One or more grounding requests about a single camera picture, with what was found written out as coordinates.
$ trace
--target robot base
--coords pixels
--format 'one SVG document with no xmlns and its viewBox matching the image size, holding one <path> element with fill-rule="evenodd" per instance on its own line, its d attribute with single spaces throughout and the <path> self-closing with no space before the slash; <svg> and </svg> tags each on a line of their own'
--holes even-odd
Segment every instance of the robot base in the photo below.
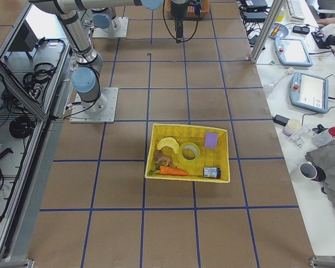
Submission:
<svg viewBox="0 0 335 268">
<path fill-rule="evenodd" d="M 69 121 L 71 123 L 114 123 L 118 101 L 118 88 L 101 88 L 101 92 L 107 99 L 107 106 L 104 110 L 96 113 L 89 113 L 89 110 L 87 110 L 70 117 Z M 75 102 L 80 102 L 78 94 L 76 95 Z M 81 105 L 74 106 L 72 114 L 82 110 L 83 107 Z"/>
<path fill-rule="evenodd" d="M 128 31 L 128 21 L 127 17 L 120 17 L 121 26 L 115 32 L 105 32 L 100 28 L 97 28 L 93 32 L 93 38 L 103 39 L 103 38 L 120 38 L 126 37 Z"/>
</svg>

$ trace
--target blue bordered tablet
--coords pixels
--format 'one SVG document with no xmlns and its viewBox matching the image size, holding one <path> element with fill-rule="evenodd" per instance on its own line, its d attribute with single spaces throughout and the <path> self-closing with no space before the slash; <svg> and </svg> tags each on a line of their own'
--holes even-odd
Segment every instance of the blue bordered tablet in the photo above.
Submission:
<svg viewBox="0 0 335 268">
<path fill-rule="evenodd" d="M 285 39 L 277 37 L 274 40 L 275 52 L 280 63 L 290 66 L 313 66 L 312 59 L 308 54 L 303 40 Z"/>
<path fill-rule="evenodd" d="M 292 105 L 313 112 L 328 112 L 328 79 L 316 75 L 297 72 L 290 83 Z"/>
</svg>

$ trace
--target person's hand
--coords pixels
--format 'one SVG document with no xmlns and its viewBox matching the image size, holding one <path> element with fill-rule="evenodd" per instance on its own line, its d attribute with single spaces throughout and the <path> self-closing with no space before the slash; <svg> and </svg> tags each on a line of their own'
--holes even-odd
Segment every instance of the person's hand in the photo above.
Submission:
<svg viewBox="0 0 335 268">
<path fill-rule="evenodd" d="M 320 20 L 317 20 L 317 23 L 322 24 L 322 25 L 332 24 L 332 23 L 335 23 L 335 17 L 333 17 L 333 18 L 321 18 Z"/>
</svg>

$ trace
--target keyboard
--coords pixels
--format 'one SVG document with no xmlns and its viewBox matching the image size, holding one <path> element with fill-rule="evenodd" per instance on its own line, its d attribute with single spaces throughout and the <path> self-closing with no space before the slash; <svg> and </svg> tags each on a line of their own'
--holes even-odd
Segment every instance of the keyboard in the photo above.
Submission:
<svg viewBox="0 0 335 268">
<path fill-rule="evenodd" d="M 304 22 L 305 15 L 300 6 L 300 1 L 303 0 L 286 0 L 286 7 L 289 11 L 289 16 L 291 21 Z"/>
</svg>

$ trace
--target purple block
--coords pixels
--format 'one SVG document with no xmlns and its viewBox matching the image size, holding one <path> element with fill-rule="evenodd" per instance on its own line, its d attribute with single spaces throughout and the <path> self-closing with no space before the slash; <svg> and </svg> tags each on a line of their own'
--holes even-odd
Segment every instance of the purple block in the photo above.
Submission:
<svg viewBox="0 0 335 268">
<path fill-rule="evenodd" d="M 217 133 L 206 132 L 205 135 L 205 148 L 215 149 L 217 146 Z"/>
</svg>

